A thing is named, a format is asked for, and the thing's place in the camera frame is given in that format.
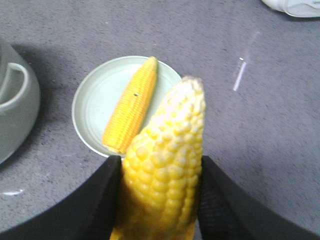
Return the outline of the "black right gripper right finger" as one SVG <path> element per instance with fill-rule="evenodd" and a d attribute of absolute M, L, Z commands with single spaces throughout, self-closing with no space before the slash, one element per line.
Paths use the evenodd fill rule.
<path fill-rule="evenodd" d="M 233 182 L 209 157 L 202 156 L 197 213 L 204 240 L 318 240 L 308 231 L 274 213 Z"/>

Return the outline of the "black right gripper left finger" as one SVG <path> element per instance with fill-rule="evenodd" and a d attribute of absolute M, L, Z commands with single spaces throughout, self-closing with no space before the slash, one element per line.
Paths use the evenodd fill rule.
<path fill-rule="evenodd" d="M 79 188 L 45 212 L 0 234 L 2 240 L 108 240 L 121 158 L 110 156 Z"/>

